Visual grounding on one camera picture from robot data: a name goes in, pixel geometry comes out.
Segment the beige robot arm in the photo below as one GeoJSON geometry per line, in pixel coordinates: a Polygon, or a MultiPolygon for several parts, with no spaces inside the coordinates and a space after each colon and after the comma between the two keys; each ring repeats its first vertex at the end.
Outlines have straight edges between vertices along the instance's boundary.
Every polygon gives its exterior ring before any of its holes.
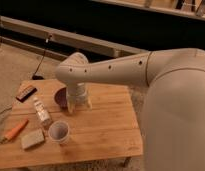
{"type": "Polygon", "coordinates": [[[70,110],[87,94],[87,83],[145,87],[145,171],[205,171],[205,50],[148,51],[95,63],[76,52],[57,66],[56,78],[67,85],[70,110]]]}

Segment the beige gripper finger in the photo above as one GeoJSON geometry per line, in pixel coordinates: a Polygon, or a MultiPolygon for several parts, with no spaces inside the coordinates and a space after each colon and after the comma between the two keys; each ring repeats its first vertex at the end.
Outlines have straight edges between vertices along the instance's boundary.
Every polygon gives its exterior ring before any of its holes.
{"type": "Polygon", "coordinates": [[[75,104],[75,103],[73,103],[73,102],[68,102],[68,103],[67,103],[68,112],[69,112],[70,114],[73,114],[73,113],[74,113],[75,107],[76,107],[76,104],[75,104]]]}
{"type": "Polygon", "coordinates": [[[87,107],[88,109],[90,109],[90,110],[92,109],[92,102],[91,102],[90,99],[87,99],[87,100],[86,100],[85,105],[86,105],[86,107],[87,107]]]}

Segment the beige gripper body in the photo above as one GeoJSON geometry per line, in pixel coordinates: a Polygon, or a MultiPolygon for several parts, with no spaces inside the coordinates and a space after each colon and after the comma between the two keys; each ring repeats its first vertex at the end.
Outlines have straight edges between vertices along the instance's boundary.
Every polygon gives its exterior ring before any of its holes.
{"type": "Polygon", "coordinates": [[[85,83],[69,84],[66,87],[66,98],[70,103],[82,104],[87,97],[88,90],[85,83]]]}

